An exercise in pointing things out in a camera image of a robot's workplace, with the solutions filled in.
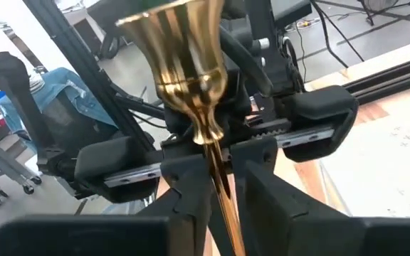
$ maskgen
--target black cable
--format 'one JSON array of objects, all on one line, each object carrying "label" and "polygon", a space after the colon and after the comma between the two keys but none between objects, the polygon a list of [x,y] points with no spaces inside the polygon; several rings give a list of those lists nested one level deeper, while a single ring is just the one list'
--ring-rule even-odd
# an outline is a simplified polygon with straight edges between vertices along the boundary
[{"label": "black cable", "polygon": [[143,98],[143,95],[145,95],[145,93],[147,92],[147,86],[145,86],[142,90],[142,93],[140,93],[139,98]]},{"label": "black cable", "polygon": [[306,65],[305,65],[305,48],[303,47],[303,37],[302,34],[300,33],[300,30],[298,30],[297,23],[295,22],[295,29],[297,30],[298,36],[300,37],[300,45],[302,47],[302,64],[303,64],[303,82],[306,81]]},{"label": "black cable", "polygon": [[222,51],[237,64],[246,77],[256,84],[263,96],[270,96],[273,84],[253,56],[222,26],[219,26]]},{"label": "black cable", "polygon": [[338,33],[346,40],[346,43],[349,45],[349,47],[354,51],[355,54],[357,54],[357,56],[359,57],[359,59],[364,62],[364,59],[362,58],[362,56],[359,54],[359,52],[357,52],[357,50],[355,50],[354,46],[349,42],[349,40],[347,39],[347,37],[341,32],[341,30],[335,25],[335,23],[332,21],[332,19],[324,12],[324,10],[322,10],[318,4],[316,4],[317,8],[316,11],[317,12],[321,12],[324,14],[325,18],[327,18],[327,20],[330,22],[330,24],[332,24],[332,26],[338,31]]},{"label": "black cable", "polygon": [[143,122],[146,122],[146,123],[149,124],[149,125],[152,125],[152,126],[154,126],[154,127],[161,128],[161,129],[167,129],[167,127],[163,127],[162,125],[154,124],[154,123],[148,121],[147,119],[145,119],[145,118],[139,116],[138,114],[135,114],[134,112],[131,112],[131,113],[132,113],[132,115],[133,115],[134,117],[136,117],[136,118],[142,120]]},{"label": "black cable", "polygon": [[324,31],[324,37],[325,37],[325,45],[327,46],[327,50],[328,52],[336,59],[338,60],[338,62],[341,63],[341,65],[343,65],[345,68],[348,68],[349,66],[342,61],[342,59],[340,59],[340,57],[338,57],[333,50],[330,47],[330,42],[328,40],[328,32],[327,32],[327,24],[325,24],[325,19],[324,19],[324,15],[322,14],[322,12],[320,11],[320,7],[317,5],[315,0],[310,0],[312,7],[314,7],[314,9],[316,9],[317,14],[319,14],[319,18],[320,18],[320,22],[322,23],[322,29]]},{"label": "black cable", "polygon": [[280,45],[281,54],[283,54],[283,57],[289,58],[293,65],[298,68],[297,54],[295,53],[295,49],[290,38],[287,36],[283,37],[278,45]]},{"label": "black cable", "polygon": [[185,136],[191,134],[192,132],[193,132],[193,129],[192,129],[192,124],[191,124],[191,125],[188,126],[188,128],[186,129],[186,131],[184,131],[182,137],[185,137]]}]

